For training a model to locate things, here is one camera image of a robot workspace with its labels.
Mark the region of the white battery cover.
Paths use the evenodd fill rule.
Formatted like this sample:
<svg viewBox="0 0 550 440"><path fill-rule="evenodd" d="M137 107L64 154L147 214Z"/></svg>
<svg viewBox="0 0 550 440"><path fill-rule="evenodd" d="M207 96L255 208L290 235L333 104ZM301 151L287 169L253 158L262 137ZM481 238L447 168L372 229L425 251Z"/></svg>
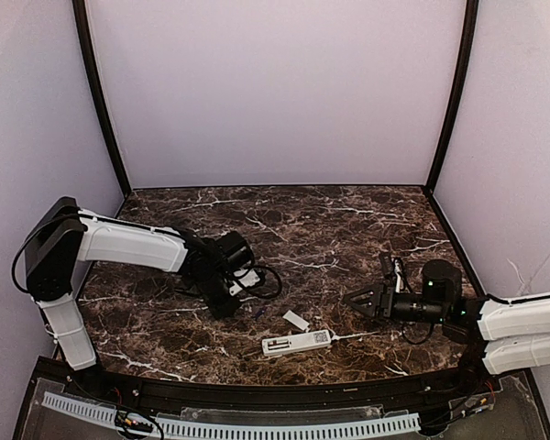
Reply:
<svg viewBox="0 0 550 440"><path fill-rule="evenodd" d="M306 320L304 320L300 315L298 315L292 310L288 310L282 316L282 318L303 332L307 332L310 328L310 324Z"/></svg>

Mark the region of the white remote control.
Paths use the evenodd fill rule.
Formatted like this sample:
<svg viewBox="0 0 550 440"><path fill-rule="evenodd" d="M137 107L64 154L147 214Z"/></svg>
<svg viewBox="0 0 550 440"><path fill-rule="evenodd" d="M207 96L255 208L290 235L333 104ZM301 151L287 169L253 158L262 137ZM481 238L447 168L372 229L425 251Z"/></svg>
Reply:
<svg viewBox="0 0 550 440"><path fill-rule="evenodd" d="M263 339L261 348L266 357L274 357L330 347L331 343L332 338L329 331L319 330Z"/></svg>

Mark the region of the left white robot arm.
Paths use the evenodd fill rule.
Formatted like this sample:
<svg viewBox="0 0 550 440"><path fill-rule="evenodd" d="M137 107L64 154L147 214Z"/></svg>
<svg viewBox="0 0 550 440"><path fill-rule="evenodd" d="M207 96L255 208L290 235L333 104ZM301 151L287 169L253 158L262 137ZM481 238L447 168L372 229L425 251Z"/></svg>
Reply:
<svg viewBox="0 0 550 440"><path fill-rule="evenodd" d="M231 316L240 292L258 287L263 275L239 233L217 239L194 232L118 220L81 209L61 197L27 236L15 255L25 261L25 280L16 288L42 311L69 367L96 365L97 355L77 302L72 275L79 261L148 267L184 278L212 316Z"/></svg>

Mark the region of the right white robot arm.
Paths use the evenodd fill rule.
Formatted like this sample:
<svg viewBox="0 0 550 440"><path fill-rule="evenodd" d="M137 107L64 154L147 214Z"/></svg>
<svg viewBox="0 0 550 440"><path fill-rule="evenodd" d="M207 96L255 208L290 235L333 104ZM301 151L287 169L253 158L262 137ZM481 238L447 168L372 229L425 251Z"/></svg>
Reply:
<svg viewBox="0 0 550 440"><path fill-rule="evenodd" d="M422 267L422 290L412 290L402 260L379 256L380 283L353 291L343 302L371 319L439 325L447 339L465 346L458 370L468 376L550 365L550 292L502 299L467 299L462 273L446 260Z"/></svg>

